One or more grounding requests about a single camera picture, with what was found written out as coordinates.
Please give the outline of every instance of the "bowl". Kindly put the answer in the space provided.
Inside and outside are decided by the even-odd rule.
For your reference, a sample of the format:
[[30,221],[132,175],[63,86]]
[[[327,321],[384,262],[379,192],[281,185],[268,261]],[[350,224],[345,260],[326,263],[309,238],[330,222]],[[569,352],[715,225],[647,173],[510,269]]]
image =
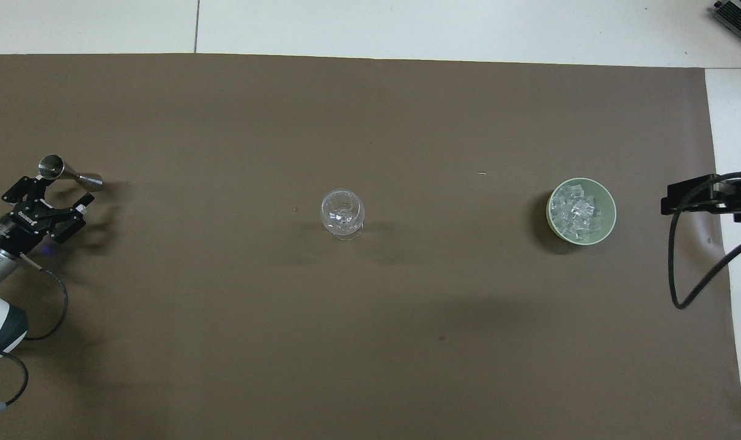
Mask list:
[[[602,212],[602,220],[600,220],[598,229],[592,230],[587,236],[583,237],[566,236],[564,232],[558,229],[558,226],[555,225],[553,218],[550,215],[550,206],[552,205],[553,199],[558,193],[558,190],[564,186],[571,187],[577,185],[583,187],[585,197],[594,197],[594,208],[597,211]],[[604,185],[598,183],[594,179],[585,177],[570,178],[556,186],[553,192],[550,193],[550,197],[547,198],[547,205],[544,206],[544,212],[547,217],[547,224],[550,225],[550,229],[552,229],[555,235],[561,237],[561,239],[565,241],[580,246],[596,244],[607,238],[614,229],[617,217],[617,209],[616,204],[614,204],[613,195],[610,194]]]

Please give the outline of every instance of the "brown table surface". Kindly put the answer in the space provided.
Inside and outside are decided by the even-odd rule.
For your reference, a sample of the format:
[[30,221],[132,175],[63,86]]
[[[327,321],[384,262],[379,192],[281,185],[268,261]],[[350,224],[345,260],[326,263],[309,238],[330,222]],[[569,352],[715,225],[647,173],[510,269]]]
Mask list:
[[[728,277],[676,310],[658,213],[714,167],[703,70],[0,56],[0,196],[47,153],[107,190],[32,253],[71,310],[15,350],[0,438],[741,438]],[[617,203],[596,246],[544,220],[575,176]],[[722,247],[684,217],[686,290]],[[58,315],[29,268],[0,295],[32,334]]]

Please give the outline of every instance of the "black cable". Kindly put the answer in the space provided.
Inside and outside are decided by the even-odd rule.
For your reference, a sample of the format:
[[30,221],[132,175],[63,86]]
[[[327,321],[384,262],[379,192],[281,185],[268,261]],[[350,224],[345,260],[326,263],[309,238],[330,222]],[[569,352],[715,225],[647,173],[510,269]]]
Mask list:
[[6,406],[10,406],[11,404],[15,403],[15,401],[19,399],[21,395],[23,395],[23,392],[28,386],[28,368],[26,368],[26,364],[24,364],[23,361],[20,360],[20,357],[16,357],[14,354],[6,353],[6,351],[0,350],[0,356],[4,356],[7,359],[15,361],[15,363],[18,364],[19,367],[23,370],[23,384],[21,385],[15,397],[7,400],[7,403],[5,404]]
[[715,178],[711,178],[703,183],[700,183],[691,191],[686,193],[686,195],[683,197],[683,200],[680,201],[680,204],[678,204],[677,208],[675,208],[675,212],[673,213],[672,223],[669,224],[667,270],[669,273],[669,295],[672,297],[672,303],[675,304],[675,307],[680,310],[688,307],[688,305],[691,304],[692,301],[694,301],[694,298],[697,298],[699,292],[701,292],[701,290],[703,290],[705,286],[708,285],[708,282],[710,282],[715,275],[717,275],[724,267],[726,267],[726,265],[728,265],[729,262],[734,259],[734,257],[738,256],[741,253],[740,243],[739,246],[735,247],[730,253],[726,254],[723,258],[720,259],[719,262],[715,263],[714,267],[712,267],[711,270],[709,270],[708,273],[703,276],[703,278],[698,282],[694,289],[691,290],[691,293],[688,294],[683,302],[678,301],[677,292],[675,290],[675,228],[677,227],[677,221],[680,218],[680,214],[683,212],[683,209],[686,208],[686,205],[694,200],[694,197],[696,197],[696,195],[700,191],[703,191],[703,189],[708,188],[713,184],[719,183],[720,181],[725,182],[726,180],[732,178],[741,178],[741,172],[719,175]]
[[36,264],[35,262],[31,261],[29,257],[26,256],[26,254],[20,255],[24,260],[29,262],[29,264],[33,265],[34,267],[38,268],[38,270],[42,273],[47,273],[47,275],[52,276],[52,278],[55,278],[55,281],[58,281],[58,285],[61,286],[61,292],[64,293],[64,308],[61,311],[61,317],[58,318],[58,322],[55,323],[55,326],[53,326],[50,331],[46,332],[46,334],[42,336],[36,336],[36,337],[24,337],[24,340],[43,340],[46,337],[49,337],[51,334],[54,334],[58,330],[58,328],[61,327],[61,324],[64,323],[64,320],[66,319],[66,312],[68,312],[69,309],[69,293],[66,291],[66,284],[64,284],[63,279],[60,278],[60,276],[55,275],[55,273],[51,272],[50,270],[41,267],[40,265]]

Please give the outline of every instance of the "light green bowl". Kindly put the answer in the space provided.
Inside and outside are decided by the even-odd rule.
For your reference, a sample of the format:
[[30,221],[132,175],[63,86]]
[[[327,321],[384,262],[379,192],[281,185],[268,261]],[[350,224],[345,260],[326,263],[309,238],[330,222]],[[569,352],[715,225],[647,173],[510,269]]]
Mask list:
[[[558,230],[555,228],[555,225],[553,225],[552,218],[550,218],[550,203],[552,203],[553,201],[555,192],[558,192],[558,189],[560,189],[560,187],[562,186],[575,186],[577,184],[583,187],[583,190],[585,191],[585,194],[587,196],[594,197],[596,209],[602,212],[602,229],[597,231],[597,233],[592,233],[591,239],[585,241],[575,241],[566,238],[565,236],[563,236],[563,234],[558,232]],[[561,239],[565,241],[573,244],[578,244],[580,246],[596,244],[607,238],[607,236],[610,235],[610,233],[614,229],[614,223],[616,223],[617,216],[613,195],[610,194],[610,192],[605,188],[604,185],[598,183],[593,179],[585,177],[570,178],[569,180],[564,181],[564,183],[556,186],[553,192],[550,193],[550,197],[547,198],[547,205],[544,206],[544,213],[544,215],[547,217],[547,224],[550,225],[550,229],[552,229],[555,235],[561,237]]]

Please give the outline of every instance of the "bowl rim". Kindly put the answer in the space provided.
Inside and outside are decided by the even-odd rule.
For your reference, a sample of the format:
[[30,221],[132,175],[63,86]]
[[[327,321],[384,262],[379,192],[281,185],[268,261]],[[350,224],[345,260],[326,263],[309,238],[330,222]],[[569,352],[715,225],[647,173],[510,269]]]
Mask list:
[[[605,190],[605,192],[607,193],[607,195],[610,197],[611,203],[613,203],[613,211],[614,211],[613,225],[610,226],[610,229],[608,229],[608,231],[605,234],[605,236],[601,237],[599,240],[592,241],[590,243],[580,243],[580,242],[577,242],[577,241],[574,241],[574,240],[570,240],[570,239],[566,238],[565,236],[563,236],[563,234],[559,233],[558,232],[558,229],[555,227],[555,225],[553,225],[553,220],[550,217],[550,203],[552,203],[552,201],[553,201],[553,196],[555,195],[555,192],[558,191],[558,189],[560,187],[564,186],[567,182],[571,182],[572,180],[587,180],[589,182],[592,182],[592,183],[597,184],[603,190]],[[555,189],[553,189],[553,192],[550,193],[550,197],[547,198],[547,204],[544,205],[544,215],[547,218],[547,225],[550,226],[550,229],[552,229],[553,233],[555,233],[556,236],[558,236],[559,238],[561,238],[562,240],[564,240],[566,242],[569,242],[569,243],[572,243],[572,244],[576,244],[578,246],[590,246],[592,244],[603,242],[607,237],[609,237],[609,235],[611,233],[613,233],[614,226],[618,222],[618,207],[617,207],[616,203],[614,202],[613,193],[611,193],[609,191],[609,189],[607,189],[607,187],[604,186],[603,184],[598,183],[593,178],[588,178],[588,177],[572,177],[572,178],[567,178],[566,180],[562,181],[561,183],[559,183],[559,184],[557,184],[555,186]]]

